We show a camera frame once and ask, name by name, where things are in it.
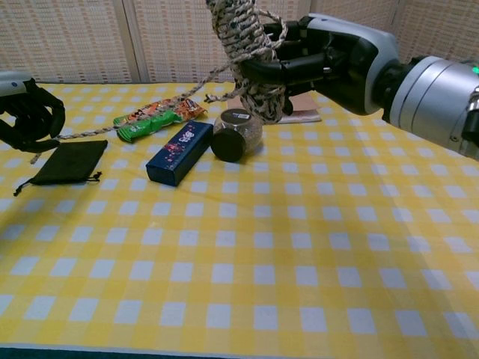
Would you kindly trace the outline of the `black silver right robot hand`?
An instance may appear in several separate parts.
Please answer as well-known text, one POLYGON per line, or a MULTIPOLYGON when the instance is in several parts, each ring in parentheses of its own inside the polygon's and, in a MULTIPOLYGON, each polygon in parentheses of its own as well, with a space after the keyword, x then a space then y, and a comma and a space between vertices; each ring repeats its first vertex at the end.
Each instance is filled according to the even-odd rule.
POLYGON ((255 85, 283 85, 286 96, 315 90, 358 115, 379 110, 374 84, 398 61, 392 34, 320 13, 287 22, 276 54, 277 63, 242 62, 242 74, 255 85))

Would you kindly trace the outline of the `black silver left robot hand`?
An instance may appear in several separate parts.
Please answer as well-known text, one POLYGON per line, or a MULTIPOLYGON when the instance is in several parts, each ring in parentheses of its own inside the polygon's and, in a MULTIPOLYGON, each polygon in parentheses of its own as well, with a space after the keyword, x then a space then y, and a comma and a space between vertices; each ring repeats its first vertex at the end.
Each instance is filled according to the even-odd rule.
POLYGON ((15 124, 1 122, 1 141, 27 153, 43 153, 59 145, 56 136, 65 122, 63 102, 39 87, 23 71, 1 71, 1 113, 15 124))

